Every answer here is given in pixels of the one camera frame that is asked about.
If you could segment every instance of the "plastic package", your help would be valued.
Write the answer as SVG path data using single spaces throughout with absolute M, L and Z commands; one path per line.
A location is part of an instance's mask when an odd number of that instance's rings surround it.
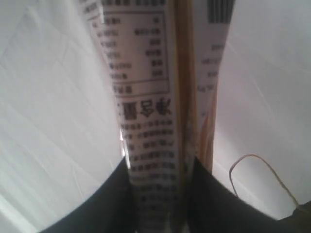
M 185 229 L 194 156 L 211 169 L 233 2 L 79 0 L 116 97 L 139 233 Z

